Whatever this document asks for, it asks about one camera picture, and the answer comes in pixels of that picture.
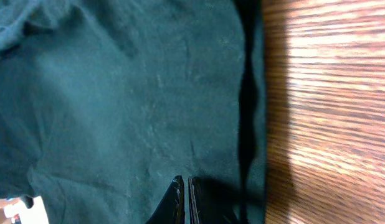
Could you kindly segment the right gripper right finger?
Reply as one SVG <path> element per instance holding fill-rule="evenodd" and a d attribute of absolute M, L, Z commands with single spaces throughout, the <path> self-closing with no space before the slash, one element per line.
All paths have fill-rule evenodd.
<path fill-rule="evenodd" d="M 238 191 L 220 180 L 188 178 L 191 224 L 239 224 L 233 206 L 239 203 Z"/>

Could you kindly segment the black shorts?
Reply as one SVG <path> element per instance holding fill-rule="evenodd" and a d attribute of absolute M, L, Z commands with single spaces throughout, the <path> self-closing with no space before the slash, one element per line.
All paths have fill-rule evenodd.
<path fill-rule="evenodd" d="M 0 198 L 50 223 L 146 223 L 171 181 L 265 219 L 258 1 L 0 1 Z"/>

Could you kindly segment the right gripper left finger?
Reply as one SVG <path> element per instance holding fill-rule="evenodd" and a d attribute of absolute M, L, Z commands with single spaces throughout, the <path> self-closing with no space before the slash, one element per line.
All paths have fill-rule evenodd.
<path fill-rule="evenodd" d="M 184 181 L 181 175 L 173 178 L 146 224 L 185 224 Z"/>

